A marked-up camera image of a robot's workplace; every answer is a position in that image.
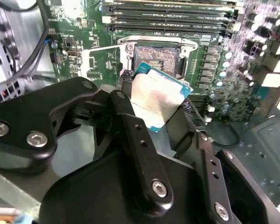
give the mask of electrolytic capacitor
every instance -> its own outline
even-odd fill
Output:
[[[215,99],[215,98],[216,98],[216,94],[214,93],[214,91],[210,91],[210,92],[209,92],[209,97],[210,97],[211,99]]]
[[[221,80],[216,80],[215,85],[216,87],[221,87],[223,85],[223,82]]]
[[[253,20],[254,22],[262,22],[263,21],[262,15],[257,14],[257,13],[250,14],[249,19]]]
[[[239,67],[238,70],[245,76],[248,74],[248,70],[245,69],[244,67]]]
[[[218,72],[218,74],[219,74],[220,78],[225,78],[226,77],[226,71],[221,70],[221,71]]]
[[[254,32],[255,32],[255,31],[258,29],[258,27],[259,27],[259,25],[258,25],[257,23],[254,23],[254,22],[251,22],[251,21],[247,22],[246,26],[247,26],[250,30],[252,30],[252,31],[254,31]]]
[[[280,19],[268,17],[266,21],[272,23],[274,26],[280,26]]]
[[[254,86],[255,82],[251,79],[249,79],[248,77],[244,78],[245,82],[251,87]]]
[[[221,65],[222,65],[223,68],[226,69],[226,68],[228,68],[228,67],[230,66],[230,62],[228,62],[228,61],[222,61],[222,62],[221,62]]]
[[[267,49],[267,45],[264,43],[255,42],[255,44],[257,44],[257,48],[261,49],[262,51],[265,51]]]
[[[229,59],[232,58],[232,53],[229,52],[229,51],[225,51],[225,52],[223,53],[223,56],[224,56],[225,59],[229,60]]]

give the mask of mounting hole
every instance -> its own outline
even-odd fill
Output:
[[[261,157],[262,159],[265,159],[265,158],[266,158],[266,155],[263,154],[262,152],[260,152],[259,155],[260,155],[260,157]]]
[[[212,174],[216,179],[219,179],[219,176],[216,173],[212,172]]]
[[[136,128],[138,131],[141,131],[141,130],[142,130],[142,126],[141,126],[141,125],[135,125],[135,128]]]
[[[140,144],[141,144],[143,147],[148,147],[148,144],[147,144],[144,140],[141,140],[141,141],[140,141]]]
[[[211,160],[210,163],[213,164],[214,166],[217,165],[217,164],[215,163],[215,161],[213,161],[213,160]]]
[[[103,115],[101,113],[95,113],[92,116],[92,119],[94,119],[94,120],[101,120],[102,118],[103,118]]]

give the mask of screw hole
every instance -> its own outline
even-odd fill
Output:
[[[219,176],[216,173],[212,172],[212,174],[216,179],[219,179]]]
[[[214,166],[217,165],[213,160],[211,160],[210,162],[211,162],[211,164],[213,164]]]
[[[148,147],[148,144],[147,144],[145,141],[143,141],[143,140],[140,141],[140,144],[141,144],[143,147]]]
[[[265,158],[266,158],[266,155],[264,155],[262,152],[260,152],[259,155],[260,155],[260,157],[261,157],[262,159],[265,159]]]
[[[135,125],[135,128],[136,128],[138,131],[141,131],[141,130],[142,130],[142,126],[141,126],[141,125]]]

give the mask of capacitor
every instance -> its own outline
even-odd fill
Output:
[[[261,42],[255,42],[257,44],[257,48],[261,49],[262,51],[265,51],[267,49],[267,45]]]
[[[259,25],[257,23],[251,21],[247,22],[246,26],[253,32],[255,32],[259,28]]]
[[[248,70],[245,69],[244,67],[239,67],[238,70],[245,76],[248,74]]]
[[[235,97],[235,98],[233,99],[233,102],[237,104],[237,103],[239,102],[239,98],[238,98],[238,97]]]
[[[264,37],[264,38],[269,38],[271,31],[270,29],[266,28],[266,27],[258,27],[258,29],[255,31],[257,33],[257,35]]]
[[[216,87],[221,87],[223,85],[223,82],[221,80],[216,80],[215,85]]]
[[[227,101],[225,101],[224,103],[222,103],[222,107],[221,107],[221,113],[226,114],[228,112],[229,109],[229,103]]]
[[[244,78],[245,82],[251,87],[254,86],[255,82],[251,79],[249,79],[248,77]]]
[[[51,48],[52,49],[57,49],[58,48],[58,44],[56,42],[52,42],[51,43]]]
[[[231,59],[232,58],[232,53],[231,52],[229,52],[229,51],[225,51],[224,53],[223,53],[223,56],[224,56],[224,58],[225,59]]]
[[[272,23],[275,26],[280,26],[280,19],[267,17],[266,21]]]
[[[209,97],[210,97],[211,99],[215,99],[215,98],[216,98],[216,95],[215,95],[214,91],[210,91],[210,92],[209,92]]]
[[[253,20],[254,22],[262,22],[263,21],[262,15],[256,14],[256,13],[251,13],[249,15],[249,19]]]
[[[221,71],[219,71],[218,73],[219,73],[219,77],[220,77],[220,78],[225,78],[225,77],[226,77],[226,72],[225,72],[225,71],[222,71],[222,70],[221,70]]]
[[[226,68],[228,68],[228,67],[230,66],[230,62],[228,62],[228,61],[222,61],[222,62],[221,62],[221,65],[222,65],[223,68],[226,69]]]

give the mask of black cable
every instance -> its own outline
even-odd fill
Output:
[[[231,148],[231,147],[236,147],[239,142],[240,142],[240,139],[239,139],[239,135],[238,133],[236,132],[236,130],[234,130],[234,128],[229,124],[229,122],[224,122],[230,129],[231,133],[235,136],[236,140],[234,143],[230,144],[230,145],[223,145],[221,143],[218,143],[216,141],[213,140],[213,144],[216,145],[216,146],[219,146],[219,147],[222,147],[222,148]]]
[[[41,38],[39,39],[34,51],[30,55],[30,57],[24,63],[23,67],[18,72],[16,72],[12,77],[10,77],[8,80],[6,80],[4,82],[1,82],[0,85],[9,84],[9,83],[17,80],[21,76],[25,75],[27,70],[31,67],[31,65],[34,63],[37,56],[39,55],[40,51],[42,50],[42,47],[44,45],[44,42],[45,42],[45,40],[47,38],[47,35],[48,35],[48,32],[49,32],[49,21],[48,21],[48,15],[46,13],[46,8],[45,8],[45,5],[44,5],[44,1],[43,0],[36,0],[36,2],[37,2],[38,7],[41,11],[42,22],[43,22],[43,26],[44,26],[44,30],[43,30],[43,33],[41,35]]]
[[[9,55],[11,57],[11,60],[13,61],[13,73],[15,73],[15,72],[17,72],[17,66],[16,66],[15,57],[14,57],[11,49],[7,45],[3,44],[3,46],[5,47],[6,51],[9,53]]]
[[[17,12],[17,13],[25,13],[25,12],[30,12],[34,9],[36,9],[38,6],[37,2],[34,3],[32,6],[30,6],[29,8],[11,8],[10,6],[6,5],[5,3],[0,1],[0,8],[9,11],[9,12]]]

